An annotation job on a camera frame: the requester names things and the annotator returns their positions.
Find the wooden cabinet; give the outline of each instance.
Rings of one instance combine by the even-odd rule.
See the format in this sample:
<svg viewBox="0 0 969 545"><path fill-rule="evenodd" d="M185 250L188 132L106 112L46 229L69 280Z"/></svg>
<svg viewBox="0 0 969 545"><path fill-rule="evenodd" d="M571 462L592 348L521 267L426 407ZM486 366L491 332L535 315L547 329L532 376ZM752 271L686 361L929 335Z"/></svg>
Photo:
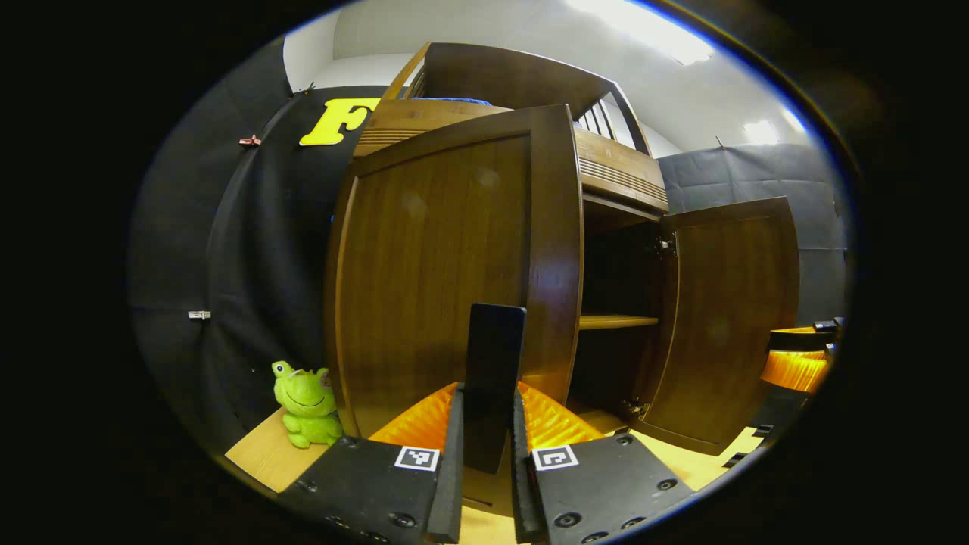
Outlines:
<svg viewBox="0 0 969 545"><path fill-rule="evenodd" d="M760 408L772 329L797 314L797 236L787 199L660 220L663 309L657 353L638 373L634 430L719 455Z"/></svg>
<svg viewBox="0 0 969 545"><path fill-rule="evenodd" d="M499 84L487 67L507 59L548 81ZM340 190L325 278L323 365L344 429L370 436L462 380L471 305L491 303L527 310L525 383L575 412L604 410L720 454L764 400L769 331L795 323L787 200L668 214L618 85L554 62L430 45L371 115ZM465 68L475 63L485 66ZM588 113L606 92L636 127L636 149L574 124L583 114L566 103ZM409 100L427 94L495 106ZM466 468L467 498L510 514L502 472L507 455L498 476Z"/></svg>
<svg viewBox="0 0 969 545"><path fill-rule="evenodd" d="M525 306L522 375L564 400L582 275L581 187L566 106L503 112L356 160L325 280L340 417L369 436L463 379L472 303Z"/></svg>

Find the stuffed toy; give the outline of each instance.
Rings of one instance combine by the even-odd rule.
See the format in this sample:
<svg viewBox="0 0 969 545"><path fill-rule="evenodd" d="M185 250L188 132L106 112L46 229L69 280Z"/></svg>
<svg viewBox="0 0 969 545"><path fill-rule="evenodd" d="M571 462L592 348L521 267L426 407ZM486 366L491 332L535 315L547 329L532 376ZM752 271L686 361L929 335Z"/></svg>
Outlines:
<svg viewBox="0 0 969 545"><path fill-rule="evenodd" d="M290 432L290 442L299 448L308 448L310 443L333 444L343 434L343 427L336 417L329 369L312 373L276 362L272 373L276 375L272 392L286 409L283 425Z"/></svg>

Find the black fabric backdrop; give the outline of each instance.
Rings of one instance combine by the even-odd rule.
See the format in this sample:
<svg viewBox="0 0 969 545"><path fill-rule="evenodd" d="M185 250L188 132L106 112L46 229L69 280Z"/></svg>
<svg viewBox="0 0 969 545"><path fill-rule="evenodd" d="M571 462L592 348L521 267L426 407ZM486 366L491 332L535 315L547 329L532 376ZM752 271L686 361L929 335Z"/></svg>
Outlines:
<svg viewBox="0 0 969 545"><path fill-rule="evenodd" d="M336 145L298 141L327 100L384 89L290 98L279 40L205 94L145 177L129 252L135 333L163 396L210 454L224 454L277 408L269 364L324 364L330 217L360 130L343 131ZM262 145L237 143L252 134ZM189 320L189 310L211 319Z"/></svg>
<svg viewBox="0 0 969 545"><path fill-rule="evenodd" d="M846 213L822 152L796 144L740 145L659 159L670 213L785 196L797 230L797 325L844 316Z"/></svg>

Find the open cabinet door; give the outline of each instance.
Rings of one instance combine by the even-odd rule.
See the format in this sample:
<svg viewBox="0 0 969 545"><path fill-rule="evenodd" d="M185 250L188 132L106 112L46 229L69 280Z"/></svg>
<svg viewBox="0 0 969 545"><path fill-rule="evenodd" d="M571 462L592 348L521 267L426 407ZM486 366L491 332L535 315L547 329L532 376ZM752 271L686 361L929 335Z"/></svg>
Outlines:
<svg viewBox="0 0 969 545"><path fill-rule="evenodd" d="M800 273L786 197L660 220L666 285L659 342L630 427L719 455L764 402L770 330L795 325Z"/></svg>
<svg viewBox="0 0 969 545"><path fill-rule="evenodd" d="M471 305L524 306L522 380L563 401L582 218L565 105L486 115L351 164L330 232L327 360L340 420L368 437L464 379Z"/></svg>

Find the white wall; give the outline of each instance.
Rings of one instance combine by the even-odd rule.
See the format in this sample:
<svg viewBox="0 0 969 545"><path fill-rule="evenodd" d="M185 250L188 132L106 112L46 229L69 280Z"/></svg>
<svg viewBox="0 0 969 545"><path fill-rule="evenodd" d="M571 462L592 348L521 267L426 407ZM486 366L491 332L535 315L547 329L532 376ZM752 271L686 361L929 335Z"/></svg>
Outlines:
<svg viewBox="0 0 969 545"><path fill-rule="evenodd" d="M333 37L340 10L307 22L286 35L283 42L283 65L290 88L296 92L312 82L320 85L317 75L333 60Z"/></svg>
<svg viewBox="0 0 969 545"><path fill-rule="evenodd" d="M334 59L317 72L316 86L390 85L391 81L400 73L400 69L413 56L414 53L389 53ZM420 66L421 64L414 69L405 85L410 84Z"/></svg>
<svg viewBox="0 0 969 545"><path fill-rule="evenodd" d="M633 137L629 134L629 127L626 126L619 107L609 101L603 101L603 104L606 105L606 110L609 111L609 119L612 122L612 130L615 131L616 141L629 147L635 147L633 145ZM682 149L665 139L663 135L644 125L642 121L640 121L640 127L642 127L642 131L646 135L646 141L649 142L649 149L653 152L654 158L666 157L667 155L683 152Z"/></svg>

